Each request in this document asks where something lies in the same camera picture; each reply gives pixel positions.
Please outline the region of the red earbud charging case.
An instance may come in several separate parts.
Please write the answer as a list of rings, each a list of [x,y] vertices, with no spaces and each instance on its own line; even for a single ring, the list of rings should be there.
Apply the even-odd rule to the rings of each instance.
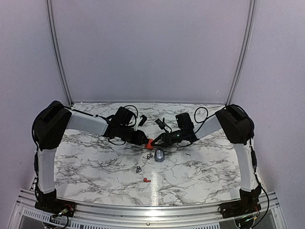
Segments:
[[[145,148],[147,149],[153,149],[153,145],[152,145],[153,139],[149,139],[148,143],[145,145]]]

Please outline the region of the red earbud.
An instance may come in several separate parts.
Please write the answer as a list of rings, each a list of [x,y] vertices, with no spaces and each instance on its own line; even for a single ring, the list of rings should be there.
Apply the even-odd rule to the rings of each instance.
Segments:
[[[147,178],[144,178],[143,181],[146,182],[146,183],[150,183],[151,182],[151,180],[149,180]]]

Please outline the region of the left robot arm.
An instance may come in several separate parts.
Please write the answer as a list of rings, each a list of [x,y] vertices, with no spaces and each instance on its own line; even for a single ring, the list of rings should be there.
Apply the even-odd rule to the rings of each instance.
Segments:
[[[66,130],[78,130],[108,139],[119,138],[125,143],[141,146],[149,139],[141,130],[136,130],[131,119],[136,115],[120,107],[114,115],[103,117],[64,106],[53,101],[34,119],[31,129],[36,145],[34,170],[37,177],[35,194],[37,202],[49,212],[60,209],[54,184],[54,159]]]

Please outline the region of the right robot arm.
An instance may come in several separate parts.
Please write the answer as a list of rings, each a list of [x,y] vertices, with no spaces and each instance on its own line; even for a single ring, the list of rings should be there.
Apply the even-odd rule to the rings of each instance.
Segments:
[[[188,141],[192,143],[222,129],[227,140],[233,144],[237,155],[241,174],[240,198],[236,210],[245,214],[254,207],[262,192],[256,169],[257,159],[253,147],[254,122],[246,111],[236,104],[225,106],[211,116],[207,116],[197,126],[188,113],[175,116],[178,130],[160,134],[150,145],[168,147],[173,144]]]

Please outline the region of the grey blue charging case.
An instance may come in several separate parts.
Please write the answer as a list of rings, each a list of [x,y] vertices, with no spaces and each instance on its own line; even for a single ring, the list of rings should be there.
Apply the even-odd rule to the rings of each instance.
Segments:
[[[165,159],[165,152],[162,149],[157,149],[154,153],[154,160],[162,162]]]

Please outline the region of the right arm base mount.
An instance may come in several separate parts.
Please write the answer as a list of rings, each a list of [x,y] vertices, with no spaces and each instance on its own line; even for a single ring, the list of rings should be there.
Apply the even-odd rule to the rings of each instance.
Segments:
[[[258,212],[261,210],[259,201],[261,192],[260,186],[250,192],[240,189],[240,199],[220,204],[218,212],[224,219]]]

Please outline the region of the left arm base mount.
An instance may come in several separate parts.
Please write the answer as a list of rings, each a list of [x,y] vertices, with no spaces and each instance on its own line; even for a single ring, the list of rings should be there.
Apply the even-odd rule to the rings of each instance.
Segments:
[[[38,187],[35,188],[36,203],[35,208],[58,215],[60,212],[67,210],[65,216],[73,217],[76,203],[64,199],[57,198],[57,190],[54,189],[52,192],[43,193]]]

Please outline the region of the right aluminium frame post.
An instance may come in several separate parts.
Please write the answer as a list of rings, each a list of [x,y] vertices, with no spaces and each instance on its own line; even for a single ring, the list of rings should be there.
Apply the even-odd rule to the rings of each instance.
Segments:
[[[225,105],[229,105],[233,102],[234,95],[236,93],[236,89],[237,89],[238,83],[239,83],[241,75],[242,75],[242,70],[243,70],[243,66],[244,66],[244,62],[246,59],[248,47],[249,47],[251,36],[252,36],[253,26],[254,26],[256,5],[257,5],[256,0],[249,1],[246,27],[245,27],[245,31],[244,31],[243,40],[242,40],[242,46],[241,46],[240,54],[238,57],[237,65],[236,65],[236,68],[234,71],[233,81],[231,83]]]

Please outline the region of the aluminium frame post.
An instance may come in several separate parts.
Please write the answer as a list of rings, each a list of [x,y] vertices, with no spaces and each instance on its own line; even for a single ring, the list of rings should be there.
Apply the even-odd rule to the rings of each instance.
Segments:
[[[242,46],[241,46],[240,54],[238,57],[237,65],[236,65],[236,68],[234,71],[233,81],[231,83],[225,105],[229,105],[233,102],[234,95],[236,93],[236,89],[237,89],[238,83],[239,83],[241,75],[242,75],[242,70],[243,70],[243,66],[244,66],[244,62],[246,59],[248,47],[249,47],[251,36],[252,36],[253,26],[254,26],[256,5],[257,5],[256,0],[249,1],[246,27],[245,27],[245,31],[244,31],[243,40],[242,40]]]
[[[51,42],[52,42],[55,62],[56,62],[56,66],[57,66],[57,69],[58,69],[61,85],[62,85],[62,88],[63,88],[63,92],[64,92],[64,95],[65,95],[65,99],[67,101],[67,104],[69,106],[72,106],[73,101],[72,101],[70,89],[69,89],[69,86],[68,86],[68,81],[67,81],[67,77],[66,77],[66,74],[65,74],[65,69],[64,69],[63,62],[62,62],[59,42],[58,42],[58,38],[57,38],[53,3],[52,3],[51,0],[46,0],[45,4],[46,4],[46,12],[47,12],[49,30],[50,30],[50,35],[51,35]]]

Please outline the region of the front aluminium rail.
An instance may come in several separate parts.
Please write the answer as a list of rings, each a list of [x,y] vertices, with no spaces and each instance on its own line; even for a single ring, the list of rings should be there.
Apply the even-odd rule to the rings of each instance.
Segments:
[[[285,229],[287,228],[274,192],[259,197],[260,210],[224,218],[220,203],[189,206],[116,206],[76,201],[71,217],[35,208],[33,191],[22,189],[13,209],[10,229]]]

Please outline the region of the left aluminium frame post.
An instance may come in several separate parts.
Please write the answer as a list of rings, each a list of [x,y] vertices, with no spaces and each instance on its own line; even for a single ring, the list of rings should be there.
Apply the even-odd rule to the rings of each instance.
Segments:
[[[51,42],[52,42],[55,62],[56,62],[56,66],[57,66],[57,69],[58,69],[61,85],[62,85],[62,88],[63,88],[63,92],[64,92],[64,95],[65,95],[65,99],[67,101],[67,104],[69,106],[72,106],[73,101],[72,101],[70,89],[69,89],[69,86],[68,86],[68,81],[67,81],[67,77],[66,77],[66,74],[65,74],[65,69],[64,69],[63,62],[62,62],[59,42],[58,42],[58,38],[57,38],[53,3],[52,3],[51,0],[46,0],[45,4],[46,4],[46,12],[47,12],[49,30],[50,30],[50,35],[51,35]]]

